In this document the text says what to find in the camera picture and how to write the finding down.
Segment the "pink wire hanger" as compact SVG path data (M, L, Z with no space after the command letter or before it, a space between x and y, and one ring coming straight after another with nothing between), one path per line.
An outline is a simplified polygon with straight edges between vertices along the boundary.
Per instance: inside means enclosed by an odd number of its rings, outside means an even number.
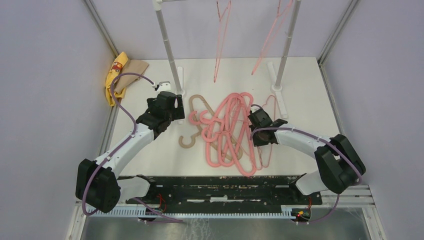
M278 1L276 16L273 20L273 23L270 27L270 30L269 30L269 32L268 32L268 34L265 38L265 41L262 45L259 57L257 58L254 66L252 68L252 71L251 71L252 76L256 73L261 62L263 61L263 59L268 54L268 51L269 51L275 37L277 36L277 34L280 31L283 24L285 23L286 18L289 14L289 11L291 10L293 5L294 5L294 0L289 0L285 7L282 7L282 1L281 0Z
M226 7L223 10L220 10L219 1L217 0L216 7L217 7L217 15L218 15L218 32L217 32L217 44L216 44L216 53L215 53L215 66L214 66L214 73L213 73L214 83L218 79L224 43L226 39L228 24L229 24L231 10L232 10L232 1L229 0L227 2Z
M271 113L271 119L276 119L276 111L277 111L277 100L274 95L269 95L264 104L261 107L267 112ZM261 146L257 148L258 157L259 157L259 168L258 170L262 170L264 168L268 168L270 165L272 153L273 153L273 145L269 144L266 146Z

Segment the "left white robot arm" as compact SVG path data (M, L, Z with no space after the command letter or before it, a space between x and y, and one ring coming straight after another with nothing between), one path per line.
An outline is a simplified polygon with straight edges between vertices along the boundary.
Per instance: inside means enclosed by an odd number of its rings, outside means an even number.
M175 120L183 120L183 97L161 91L148 98L147 110L133 119L133 130L113 148L94 160L84 159L78 165L75 196L95 211L110 212L119 202L139 197L150 204L158 191L140 176L120 179L127 164L147 145L152 143Z

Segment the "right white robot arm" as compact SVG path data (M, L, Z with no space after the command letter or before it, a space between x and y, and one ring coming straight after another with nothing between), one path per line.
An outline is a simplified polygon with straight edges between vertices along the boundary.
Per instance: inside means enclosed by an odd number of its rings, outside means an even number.
M272 120L262 108L248 115L251 140L255 147L283 145L313 158L317 170L298 177L289 189L289 199L302 204L315 192L342 194L347 188L360 185L366 167L349 139L342 134L333 137L306 132L286 120Z

